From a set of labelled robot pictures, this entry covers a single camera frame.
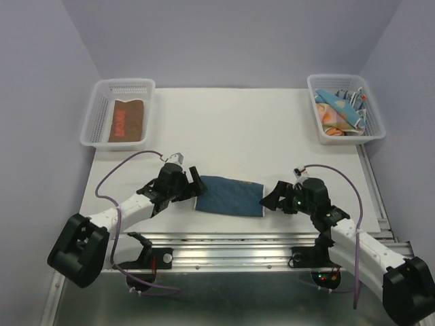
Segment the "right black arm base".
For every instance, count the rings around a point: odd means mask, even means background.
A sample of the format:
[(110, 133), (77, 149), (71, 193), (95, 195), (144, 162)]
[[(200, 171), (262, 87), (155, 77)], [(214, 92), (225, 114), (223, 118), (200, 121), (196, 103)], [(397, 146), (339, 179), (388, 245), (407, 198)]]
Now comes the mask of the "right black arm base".
[(328, 249), (334, 242), (320, 235), (311, 247), (292, 247), (288, 260), (291, 268), (335, 268), (338, 265), (330, 260)]

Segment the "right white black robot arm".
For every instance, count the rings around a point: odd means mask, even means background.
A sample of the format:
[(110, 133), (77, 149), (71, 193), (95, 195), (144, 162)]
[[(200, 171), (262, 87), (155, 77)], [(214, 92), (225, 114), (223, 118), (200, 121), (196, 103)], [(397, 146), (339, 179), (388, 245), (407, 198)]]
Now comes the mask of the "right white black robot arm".
[(312, 247), (292, 247), (290, 267), (344, 268), (378, 296), (397, 325), (414, 325), (434, 313), (434, 280), (424, 260), (406, 258), (358, 230), (350, 216), (331, 203), (321, 179), (279, 181), (260, 204), (286, 214), (304, 213), (319, 232)]

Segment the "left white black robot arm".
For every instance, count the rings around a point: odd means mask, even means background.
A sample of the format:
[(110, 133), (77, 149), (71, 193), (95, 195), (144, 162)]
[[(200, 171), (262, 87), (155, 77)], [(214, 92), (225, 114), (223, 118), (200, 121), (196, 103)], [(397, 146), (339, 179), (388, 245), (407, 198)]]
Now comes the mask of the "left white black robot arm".
[(121, 232), (155, 217), (171, 202), (195, 198), (207, 191), (196, 167), (189, 171), (192, 181), (179, 164), (166, 163), (155, 179), (124, 202), (90, 216), (72, 215), (54, 243), (47, 264), (78, 287), (89, 286), (111, 264), (107, 248)]

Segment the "blue yellow tiger towel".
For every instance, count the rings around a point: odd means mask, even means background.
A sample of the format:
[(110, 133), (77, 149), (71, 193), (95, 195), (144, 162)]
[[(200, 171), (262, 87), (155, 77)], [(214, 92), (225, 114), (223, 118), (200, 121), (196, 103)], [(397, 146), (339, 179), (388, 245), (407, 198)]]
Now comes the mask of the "blue yellow tiger towel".
[(233, 217), (261, 218), (264, 207), (264, 186), (251, 181), (202, 176), (207, 190), (196, 198), (196, 211)]

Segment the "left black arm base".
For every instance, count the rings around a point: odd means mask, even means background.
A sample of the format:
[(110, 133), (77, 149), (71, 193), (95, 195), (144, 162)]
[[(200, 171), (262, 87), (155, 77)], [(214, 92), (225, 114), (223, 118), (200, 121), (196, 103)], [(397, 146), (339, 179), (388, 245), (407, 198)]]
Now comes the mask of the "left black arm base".
[(138, 232), (121, 235), (116, 246), (115, 263), (123, 270), (170, 270), (173, 264), (171, 247), (155, 247)]

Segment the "brown orange towel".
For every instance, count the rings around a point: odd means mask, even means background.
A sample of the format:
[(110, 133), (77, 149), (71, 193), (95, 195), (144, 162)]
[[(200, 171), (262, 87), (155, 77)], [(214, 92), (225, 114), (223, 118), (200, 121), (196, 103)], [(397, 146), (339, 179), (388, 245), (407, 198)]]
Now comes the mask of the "brown orange towel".
[(109, 143), (139, 142), (142, 137), (144, 102), (115, 100), (112, 115)]

